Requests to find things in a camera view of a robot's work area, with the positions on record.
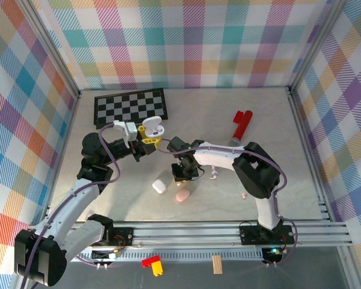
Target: yellow lego brick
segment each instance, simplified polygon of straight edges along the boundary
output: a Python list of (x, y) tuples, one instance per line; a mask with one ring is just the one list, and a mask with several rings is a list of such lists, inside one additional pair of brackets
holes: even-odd
[(139, 132), (140, 135), (142, 136), (142, 139), (147, 138), (145, 131), (146, 131), (146, 128), (145, 128), (143, 125), (140, 125), (140, 126), (138, 127), (138, 132)]
[(157, 262), (151, 263), (151, 267), (152, 267), (152, 273), (154, 273), (154, 276), (158, 277), (159, 275), (163, 275), (162, 262), (157, 261)]
[(159, 148), (159, 145), (161, 144), (162, 138), (161, 137), (155, 137), (155, 138), (145, 138), (142, 140), (142, 142), (146, 145), (155, 145), (155, 149)]

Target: checkerboard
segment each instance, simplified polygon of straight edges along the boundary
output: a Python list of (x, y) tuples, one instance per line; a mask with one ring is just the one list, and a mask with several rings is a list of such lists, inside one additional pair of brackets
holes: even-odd
[(142, 90), (95, 98), (94, 125), (96, 129), (114, 120), (142, 123), (148, 117), (168, 119), (163, 89)]

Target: small pink object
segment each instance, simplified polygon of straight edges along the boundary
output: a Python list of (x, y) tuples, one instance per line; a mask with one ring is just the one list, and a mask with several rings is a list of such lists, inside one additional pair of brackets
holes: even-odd
[(176, 193), (176, 200), (178, 202), (183, 202), (185, 199), (187, 199), (190, 195), (190, 191), (186, 188), (181, 189), (179, 192)]

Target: red object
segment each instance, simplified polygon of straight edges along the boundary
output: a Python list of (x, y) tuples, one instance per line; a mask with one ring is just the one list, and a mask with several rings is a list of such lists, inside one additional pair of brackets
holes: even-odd
[(253, 112), (250, 110), (247, 110), (245, 113), (239, 110), (236, 112), (234, 122), (238, 124), (238, 127), (236, 128), (233, 137), (241, 141), (252, 116)]
[(143, 266), (144, 268), (150, 267), (152, 263), (157, 262), (157, 261), (160, 261), (160, 260), (161, 260), (161, 259), (160, 259), (159, 255), (154, 256), (154, 257), (151, 257), (151, 258), (148, 258), (148, 259), (144, 259), (144, 260), (142, 260), (142, 266)]

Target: wooden block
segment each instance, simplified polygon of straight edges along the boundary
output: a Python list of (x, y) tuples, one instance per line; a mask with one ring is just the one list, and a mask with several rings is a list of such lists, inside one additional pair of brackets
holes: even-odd
[(214, 274), (223, 274), (221, 255), (214, 255), (212, 257), (212, 269)]

